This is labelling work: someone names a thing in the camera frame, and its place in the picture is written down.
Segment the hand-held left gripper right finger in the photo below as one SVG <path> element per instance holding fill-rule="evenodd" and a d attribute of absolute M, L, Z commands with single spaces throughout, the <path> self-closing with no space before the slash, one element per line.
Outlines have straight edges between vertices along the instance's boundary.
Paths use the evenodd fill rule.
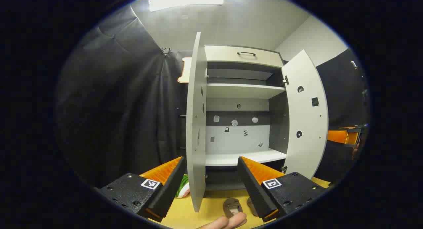
<path fill-rule="evenodd" d="M 243 156 L 238 158 L 237 171 L 263 222 L 298 211 L 327 191 L 298 172 L 284 174 Z"/>

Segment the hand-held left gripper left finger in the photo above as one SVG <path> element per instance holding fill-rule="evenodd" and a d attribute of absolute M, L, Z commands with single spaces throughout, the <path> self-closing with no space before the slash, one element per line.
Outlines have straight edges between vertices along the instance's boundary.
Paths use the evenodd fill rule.
<path fill-rule="evenodd" d="M 177 157 L 142 174 L 125 173 L 95 190 L 124 211 L 161 222 L 180 187 L 185 164 L 184 157 Z"/>

